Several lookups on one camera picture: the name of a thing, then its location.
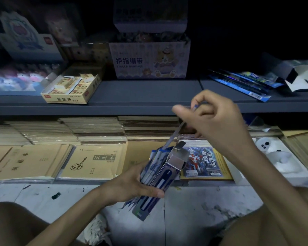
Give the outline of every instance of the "pen box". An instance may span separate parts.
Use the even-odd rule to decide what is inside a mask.
[[[160,188],[164,192],[169,188],[188,160],[189,152],[183,149],[184,145],[185,142],[180,141],[171,150],[166,162],[159,169],[149,186]],[[143,196],[136,203],[132,213],[144,221],[158,201],[159,198]]]

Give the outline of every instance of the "gray metal shelf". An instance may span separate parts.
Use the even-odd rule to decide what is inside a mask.
[[[283,96],[272,91],[272,97],[261,102],[214,80],[200,80],[204,89],[209,89],[237,103],[242,113],[265,112],[308,112],[308,92],[296,92],[292,96]]]
[[[190,105],[198,80],[104,80],[87,105],[48,104],[41,96],[0,96],[0,115],[174,115]]]

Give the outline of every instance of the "yellow eraser box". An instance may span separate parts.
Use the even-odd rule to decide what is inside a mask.
[[[104,65],[75,63],[59,75],[41,95],[52,104],[86,104],[100,84],[105,72]],[[57,88],[64,78],[74,77],[66,88]]]

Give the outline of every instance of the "cartoon bear illustration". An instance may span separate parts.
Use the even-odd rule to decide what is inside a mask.
[[[178,59],[176,59],[174,56],[172,45],[169,45],[163,51],[159,49],[156,61],[154,61],[154,67],[157,68],[156,72],[159,71],[160,74],[156,74],[156,76],[174,77],[176,74],[174,69],[177,64]]]

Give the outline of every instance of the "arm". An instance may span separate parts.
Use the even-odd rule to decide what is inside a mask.
[[[91,190],[27,245],[69,245],[104,207],[137,196],[163,198],[162,190],[139,182],[140,173],[146,164],[147,162],[136,165],[124,174]]]
[[[173,111],[244,174],[289,245],[308,246],[308,201],[257,149],[236,104],[205,90],[193,98],[191,107],[203,101],[208,104],[202,104],[195,112],[179,105]]]

